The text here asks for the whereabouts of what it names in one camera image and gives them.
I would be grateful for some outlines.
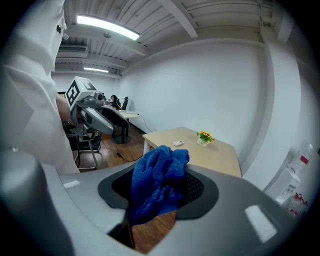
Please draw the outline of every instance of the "potted plant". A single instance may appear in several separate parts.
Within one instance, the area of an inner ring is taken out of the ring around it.
[[[207,144],[212,143],[216,140],[215,138],[212,138],[212,136],[209,132],[204,131],[204,130],[202,130],[201,132],[197,132],[196,134],[199,136],[196,143],[202,147],[206,147]]]

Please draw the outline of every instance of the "hardwood floor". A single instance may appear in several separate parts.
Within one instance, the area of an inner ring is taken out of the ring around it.
[[[117,129],[117,134],[121,133],[121,129]],[[96,153],[95,157],[98,162],[98,169],[114,167],[135,160],[143,155],[144,139],[142,134],[133,126],[129,126],[129,136],[131,141],[127,144],[115,144],[111,141],[110,135],[102,135],[100,153]],[[81,154],[80,167],[92,167],[95,165],[94,159],[90,153]],[[155,247],[173,228],[176,222],[176,213],[169,212],[155,217],[153,220],[132,227],[133,239],[135,242],[135,250],[146,254]]]

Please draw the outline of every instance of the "blue towel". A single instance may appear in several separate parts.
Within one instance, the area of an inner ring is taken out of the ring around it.
[[[182,180],[189,162],[186,149],[159,146],[136,164],[131,180],[130,224],[138,225],[178,209],[183,199]]]

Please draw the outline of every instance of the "white remote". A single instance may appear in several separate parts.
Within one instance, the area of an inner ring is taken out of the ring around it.
[[[185,143],[183,140],[178,140],[178,141],[175,141],[175,142],[173,143],[173,145],[176,146],[176,147],[178,147],[178,146],[182,145],[183,143]]]

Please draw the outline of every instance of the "fluorescent light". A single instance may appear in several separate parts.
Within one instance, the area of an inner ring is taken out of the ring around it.
[[[102,28],[105,30],[111,30],[111,31],[117,32],[121,35],[124,35],[128,38],[131,38],[133,40],[138,39],[138,37],[140,36],[138,33],[133,32],[123,26],[120,26],[120,25],[117,25],[117,24],[114,24],[114,23],[111,23],[109,21],[105,21],[102,19],[98,19],[98,18],[92,18],[92,17],[78,15],[76,18],[76,22],[78,24],[90,25],[90,26]]]
[[[97,68],[91,68],[91,67],[84,67],[83,69],[84,69],[84,70],[100,71],[100,72],[109,73],[109,71],[108,71],[108,70],[97,69]]]

